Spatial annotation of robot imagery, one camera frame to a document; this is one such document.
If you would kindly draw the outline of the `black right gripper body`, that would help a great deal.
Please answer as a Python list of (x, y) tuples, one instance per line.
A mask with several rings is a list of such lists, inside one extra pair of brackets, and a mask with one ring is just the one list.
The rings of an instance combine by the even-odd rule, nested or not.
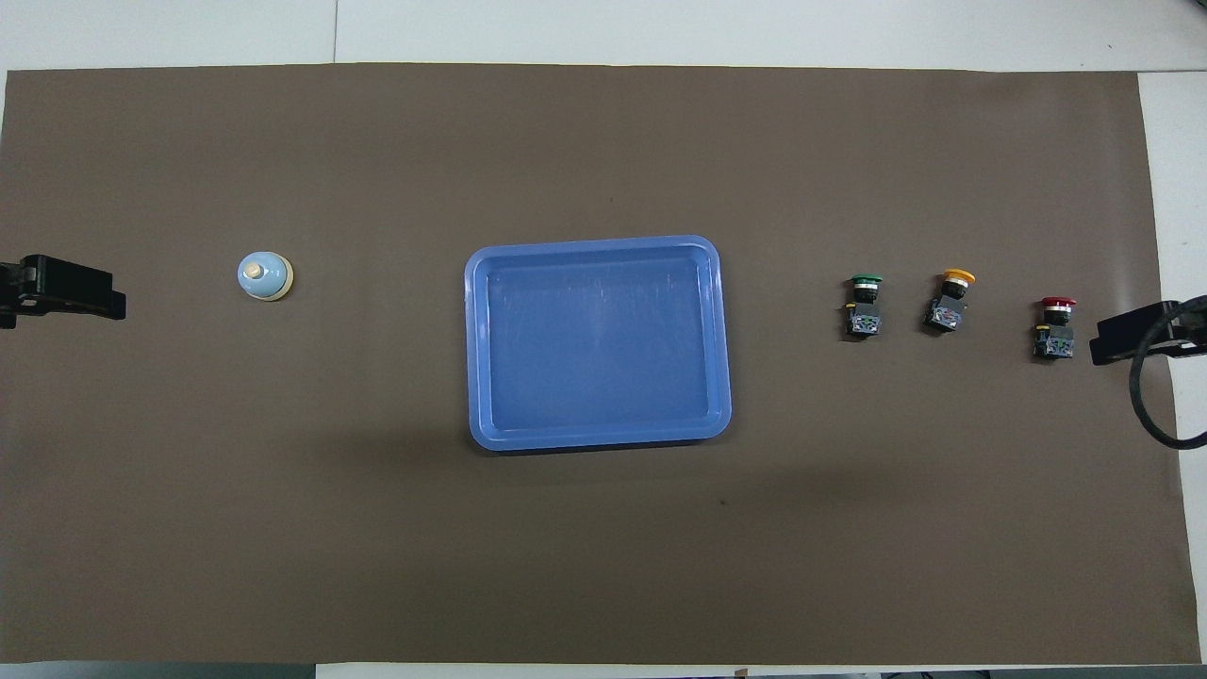
[(1186, 357), (1206, 352), (1206, 297), (1158, 302), (1098, 322), (1097, 336), (1133, 344), (1133, 356)]

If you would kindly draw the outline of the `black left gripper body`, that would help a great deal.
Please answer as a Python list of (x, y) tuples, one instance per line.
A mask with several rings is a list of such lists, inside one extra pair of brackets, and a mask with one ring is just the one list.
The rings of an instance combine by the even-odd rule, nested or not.
[(91, 314), (98, 293), (113, 288), (113, 275), (70, 261), (29, 254), (1, 263), (1, 327), (14, 328), (21, 317), (48, 314)]

